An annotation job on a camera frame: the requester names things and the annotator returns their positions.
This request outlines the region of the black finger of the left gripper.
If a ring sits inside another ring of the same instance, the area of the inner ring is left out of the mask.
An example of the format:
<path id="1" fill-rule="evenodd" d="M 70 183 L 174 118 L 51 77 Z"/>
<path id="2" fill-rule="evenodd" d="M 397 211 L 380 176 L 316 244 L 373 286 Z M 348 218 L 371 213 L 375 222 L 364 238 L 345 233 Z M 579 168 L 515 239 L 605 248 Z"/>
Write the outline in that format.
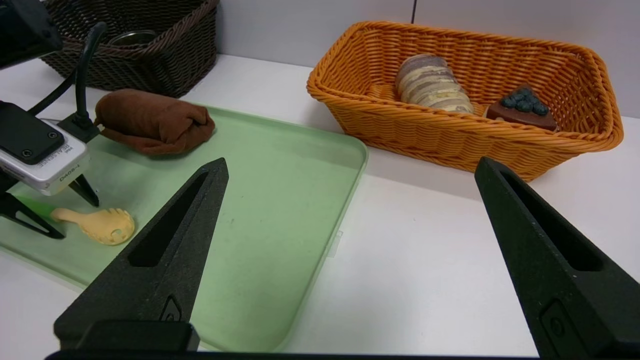
<path id="1" fill-rule="evenodd" d="M 99 207 L 98 194 L 94 191 L 93 187 L 83 174 L 80 174 L 75 180 L 73 180 L 69 184 L 69 188 L 81 196 L 87 203 L 89 203 L 89 205 L 92 205 L 92 207 Z"/>
<path id="2" fill-rule="evenodd" d="M 0 216 L 50 239 L 61 240 L 66 237 L 45 218 L 10 193 L 2 193 L 0 196 Z"/>

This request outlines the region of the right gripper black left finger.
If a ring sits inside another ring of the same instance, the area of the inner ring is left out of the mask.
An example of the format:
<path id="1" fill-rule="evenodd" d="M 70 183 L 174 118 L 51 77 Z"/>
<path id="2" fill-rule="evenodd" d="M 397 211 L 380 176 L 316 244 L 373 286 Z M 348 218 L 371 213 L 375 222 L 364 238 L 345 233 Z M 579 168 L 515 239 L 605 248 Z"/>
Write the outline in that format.
<path id="1" fill-rule="evenodd" d="M 62 351 L 196 351 L 190 318 L 229 172 L 199 167 L 54 322 Z"/>

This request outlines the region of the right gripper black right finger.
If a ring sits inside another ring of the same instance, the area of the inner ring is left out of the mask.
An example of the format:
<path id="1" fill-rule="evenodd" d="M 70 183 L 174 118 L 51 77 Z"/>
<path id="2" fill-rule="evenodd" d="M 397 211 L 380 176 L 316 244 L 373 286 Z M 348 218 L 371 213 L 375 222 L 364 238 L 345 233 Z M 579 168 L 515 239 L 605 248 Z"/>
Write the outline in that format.
<path id="1" fill-rule="evenodd" d="M 640 287 L 514 171 L 475 182 L 541 357 L 638 357 Z"/>

